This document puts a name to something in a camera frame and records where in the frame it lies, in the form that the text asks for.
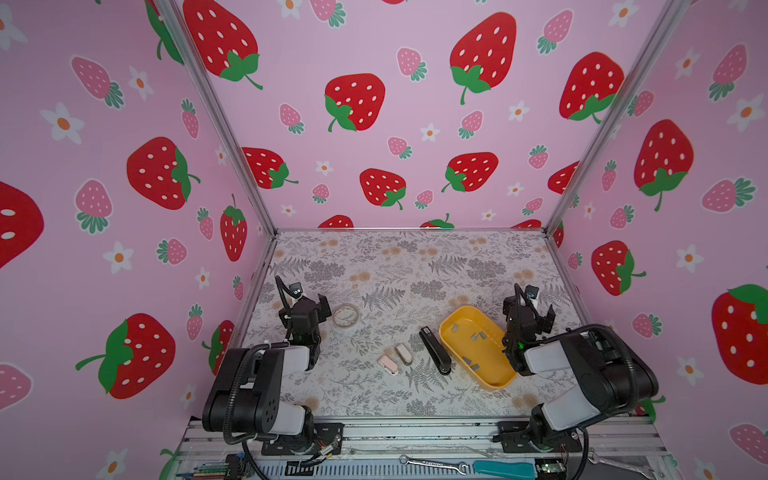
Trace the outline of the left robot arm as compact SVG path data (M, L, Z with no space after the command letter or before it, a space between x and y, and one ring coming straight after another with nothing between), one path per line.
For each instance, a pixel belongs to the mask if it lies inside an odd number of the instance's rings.
M206 400L202 425L229 445L259 440L262 453L315 453L327 446L317 433L312 410L281 399L283 379L308 372L321 353L320 325L332 315L328 299L308 298L299 282L275 277L285 339L229 350Z

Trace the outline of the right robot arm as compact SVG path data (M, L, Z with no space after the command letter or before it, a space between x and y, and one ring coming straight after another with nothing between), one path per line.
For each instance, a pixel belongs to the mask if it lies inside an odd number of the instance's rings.
M545 338L556 319L553 308L542 315L535 305L538 289L516 284L504 299L506 332L503 352L513 370L533 376L572 372L576 386L531 410L518 431L500 428L493 441L556 449L575 431L633 411L656 396L659 382L651 368L611 328L587 324Z

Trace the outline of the yellow plastic tray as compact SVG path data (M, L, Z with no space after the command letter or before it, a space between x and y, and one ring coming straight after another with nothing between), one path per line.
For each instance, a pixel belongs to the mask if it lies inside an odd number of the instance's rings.
M459 330L452 332L455 324ZM487 338L472 341L477 332L484 332ZM439 336L458 364L486 390L505 389L517 377L503 352L504 331L481 310L459 307L441 323Z

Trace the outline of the black stapler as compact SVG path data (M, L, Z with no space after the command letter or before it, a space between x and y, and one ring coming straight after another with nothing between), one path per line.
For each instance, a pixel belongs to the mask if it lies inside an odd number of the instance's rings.
M424 326L419 330L419 336L435 363L438 372L442 375L449 375L451 373L452 365L451 358L437 336L427 326Z

